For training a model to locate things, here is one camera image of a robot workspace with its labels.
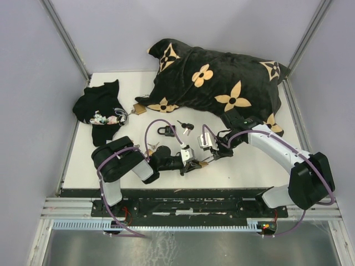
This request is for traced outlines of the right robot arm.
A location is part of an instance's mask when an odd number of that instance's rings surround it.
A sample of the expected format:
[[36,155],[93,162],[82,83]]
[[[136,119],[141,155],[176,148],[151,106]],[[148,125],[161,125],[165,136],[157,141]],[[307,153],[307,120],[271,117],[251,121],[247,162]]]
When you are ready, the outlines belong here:
[[203,125],[198,138],[200,147],[209,150],[214,160],[232,157],[233,149],[246,143],[263,151],[290,176],[288,184],[268,188],[256,197],[255,212],[259,216],[267,217],[280,206],[296,205],[308,210],[316,204],[334,204],[335,185],[326,155],[293,147],[260,119],[245,119],[235,109],[223,114],[221,120],[227,128],[224,136],[215,135]]

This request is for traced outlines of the silver keys of small padlock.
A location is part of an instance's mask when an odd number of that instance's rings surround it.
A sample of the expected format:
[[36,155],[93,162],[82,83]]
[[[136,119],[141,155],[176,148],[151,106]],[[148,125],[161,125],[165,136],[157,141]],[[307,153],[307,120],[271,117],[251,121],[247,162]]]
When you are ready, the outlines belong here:
[[147,143],[147,147],[152,150],[152,151],[156,151],[157,148],[159,147],[159,142],[157,144],[149,144]]

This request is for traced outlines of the large brass padlock long shackle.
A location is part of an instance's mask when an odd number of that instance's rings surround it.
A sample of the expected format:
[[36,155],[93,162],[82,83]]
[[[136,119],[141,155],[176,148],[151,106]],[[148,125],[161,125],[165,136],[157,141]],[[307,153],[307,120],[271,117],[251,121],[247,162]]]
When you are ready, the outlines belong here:
[[208,157],[203,159],[202,161],[200,161],[200,165],[202,166],[202,168],[206,167],[208,164],[210,164],[210,163],[207,163],[207,159],[208,159]]

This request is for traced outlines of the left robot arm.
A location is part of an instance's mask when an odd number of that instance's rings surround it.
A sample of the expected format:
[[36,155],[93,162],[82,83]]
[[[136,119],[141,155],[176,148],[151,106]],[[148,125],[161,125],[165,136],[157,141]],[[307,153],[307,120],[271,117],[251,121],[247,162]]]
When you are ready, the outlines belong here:
[[193,149],[188,145],[175,156],[167,146],[159,146],[146,157],[127,136],[95,149],[91,158],[99,178],[103,208],[110,216],[122,212],[120,179],[130,171],[143,183],[150,184],[160,177],[161,171],[178,170],[183,176],[202,168],[202,162],[195,158]]

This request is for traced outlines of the black-headed keys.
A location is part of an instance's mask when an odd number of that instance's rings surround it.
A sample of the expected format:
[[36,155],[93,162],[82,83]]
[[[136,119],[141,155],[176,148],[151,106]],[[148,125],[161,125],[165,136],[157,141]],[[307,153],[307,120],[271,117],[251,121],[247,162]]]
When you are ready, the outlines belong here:
[[190,124],[190,123],[184,123],[184,122],[180,122],[178,120],[178,123],[181,125],[181,127],[184,129],[184,132],[183,134],[186,135],[186,136],[189,136],[191,131],[194,129],[194,125],[193,124]]

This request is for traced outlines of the black padlock shackle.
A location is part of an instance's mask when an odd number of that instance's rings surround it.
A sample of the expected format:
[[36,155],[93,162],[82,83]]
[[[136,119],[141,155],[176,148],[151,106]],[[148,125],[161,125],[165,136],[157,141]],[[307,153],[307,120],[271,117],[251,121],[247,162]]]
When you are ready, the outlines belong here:
[[159,135],[163,135],[163,136],[167,136],[167,137],[175,137],[175,130],[176,130],[176,126],[173,125],[172,127],[168,126],[164,126],[164,127],[159,127],[157,130],[157,133]]

